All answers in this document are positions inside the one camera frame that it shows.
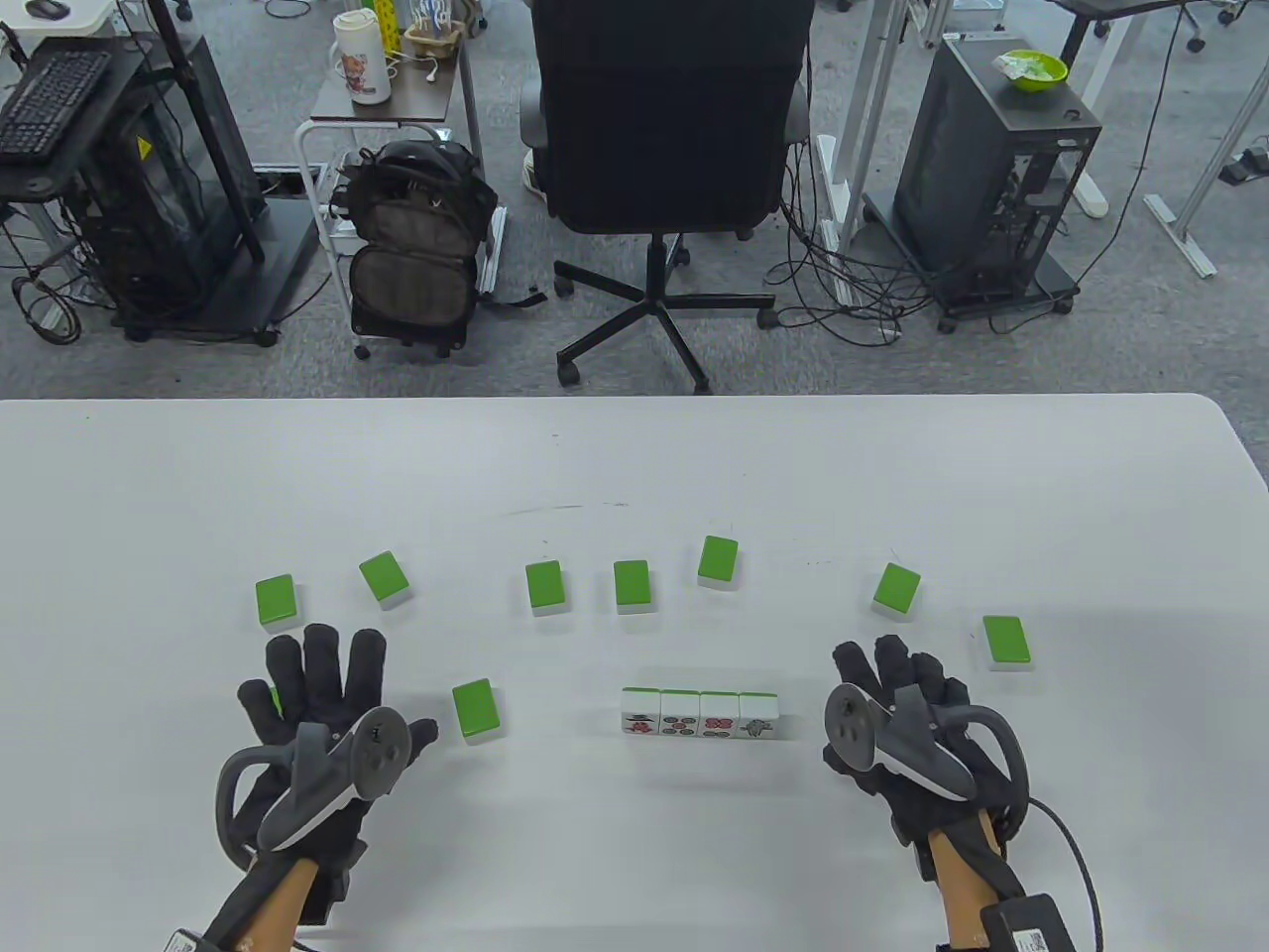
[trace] keyboard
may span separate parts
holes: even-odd
[[[108,50],[57,50],[27,67],[0,113],[0,164],[48,161],[109,65]]]

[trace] black glove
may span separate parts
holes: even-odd
[[[289,744],[296,739],[301,721],[326,725],[338,740],[362,715],[383,702],[386,651],[387,642],[379,632],[373,628],[357,632],[348,652],[348,683],[341,687],[339,632],[329,625],[307,626],[302,656],[293,637],[279,635],[265,646],[264,663],[277,687],[282,712],[273,703],[269,685],[259,679],[245,682],[239,688],[239,701],[264,744]],[[411,750],[406,765],[412,764],[435,739],[435,721],[426,718],[411,724]],[[289,787],[288,770],[266,768],[233,816],[235,836],[255,848],[260,821]],[[292,847],[291,852],[313,859],[324,872],[339,875],[346,871],[357,859],[357,834],[369,809],[367,801],[354,800]]]
[[[909,656],[907,646],[897,635],[877,638],[876,658],[877,674],[868,664],[863,649],[854,641],[838,645],[832,652],[841,680],[855,684],[888,710],[893,710],[895,691],[909,684],[919,684],[921,694],[930,704],[949,707],[970,703],[968,688],[956,678],[945,678],[943,664],[937,658],[921,652]],[[995,828],[996,839],[1004,848],[1003,820],[1010,803],[1014,802],[1010,779],[982,748],[970,740],[963,727],[943,731],[937,740],[970,768],[978,791],[973,800],[966,802],[945,800],[881,765],[873,767],[867,773],[857,773],[841,762],[831,746],[824,749],[824,762],[838,773],[854,779],[859,790],[865,793],[879,793],[886,798],[895,833],[904,845],[925,844],[935,830],[959,826],[966,820],[977,824],[978,811],[986,810]]]

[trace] cup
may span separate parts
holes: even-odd
[[[383,38],[374,10],[345,10],[335,17],[335,42],[330,44],[330,69],[344,80],[354,103],[374,105],[392,95]]]

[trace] computer case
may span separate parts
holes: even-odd
[[[1066,84],[1022,93],[992,66],[1025,46],[944,42],[925,84],[893,217],[949,312],[1027,296],[1101,131]]]
[[[240,230],[189,104],[151,38],[146,66],[85,156],[66,206],[121,320],[197,312],[233,260]],[[265,208],[207,41],[187,46],[253,218]]]

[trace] shoe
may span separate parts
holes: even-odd
[[[520,182],[524,183],[524,188],[536,194],[543,202],[547,201],[547,193],[538,187],[538,174],[533,169],[533,150],[530,149],[524,154],[524,166],[520,173]]]

